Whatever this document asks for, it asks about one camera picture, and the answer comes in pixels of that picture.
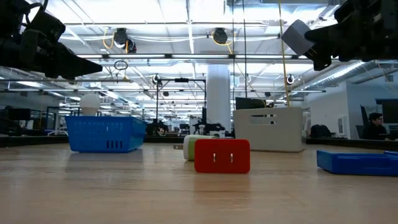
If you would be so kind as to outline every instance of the blue plastic basket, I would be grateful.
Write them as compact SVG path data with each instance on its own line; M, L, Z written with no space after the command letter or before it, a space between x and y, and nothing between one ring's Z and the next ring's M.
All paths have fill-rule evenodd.
M317 164L334 174L398 176L398 152L371 154L317 151Z
M75 152L130 152L142 146L146 122L133 117L67 116Z

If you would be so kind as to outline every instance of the red block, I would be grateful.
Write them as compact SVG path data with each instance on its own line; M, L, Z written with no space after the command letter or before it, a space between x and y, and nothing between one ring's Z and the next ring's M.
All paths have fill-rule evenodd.
M195 170L245 174L250 171L250 143L244 139L199 139L195 142Z

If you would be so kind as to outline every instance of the blue plastic container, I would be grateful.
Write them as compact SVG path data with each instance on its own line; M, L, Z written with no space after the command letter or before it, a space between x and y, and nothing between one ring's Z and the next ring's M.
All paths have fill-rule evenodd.
M130 152L142 146L146 122L133 117L67 116L75 152Z
M317 164L334 174L398 176L398 152L370 154L317 151Z

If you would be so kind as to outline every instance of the pillar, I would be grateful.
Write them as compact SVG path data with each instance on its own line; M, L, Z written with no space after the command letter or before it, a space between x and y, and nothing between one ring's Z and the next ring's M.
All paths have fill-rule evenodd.
M207 123L220 123L231 132L231 90L228 65L208 65Z

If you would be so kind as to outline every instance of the table surface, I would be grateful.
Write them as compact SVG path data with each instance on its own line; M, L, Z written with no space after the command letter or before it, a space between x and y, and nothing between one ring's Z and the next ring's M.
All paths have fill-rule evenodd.
M0 148L1 223L396 223L398 178L334 175L316 149L252 152L249 174L197 174L172 144L79 154Z

